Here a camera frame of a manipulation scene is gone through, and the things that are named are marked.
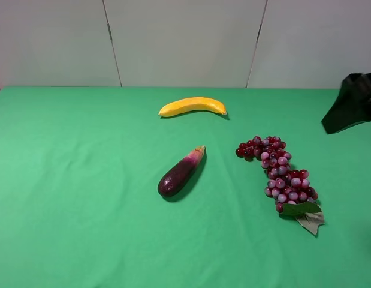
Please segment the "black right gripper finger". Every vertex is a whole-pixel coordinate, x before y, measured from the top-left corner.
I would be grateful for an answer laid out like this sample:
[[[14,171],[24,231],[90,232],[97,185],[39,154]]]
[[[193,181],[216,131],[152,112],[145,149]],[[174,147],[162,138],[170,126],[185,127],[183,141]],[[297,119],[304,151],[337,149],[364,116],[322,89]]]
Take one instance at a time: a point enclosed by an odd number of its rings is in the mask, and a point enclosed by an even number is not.
[[[371,122],[371,72],[351,73],[321,124],[327,134],[334,134],[365,122]]]

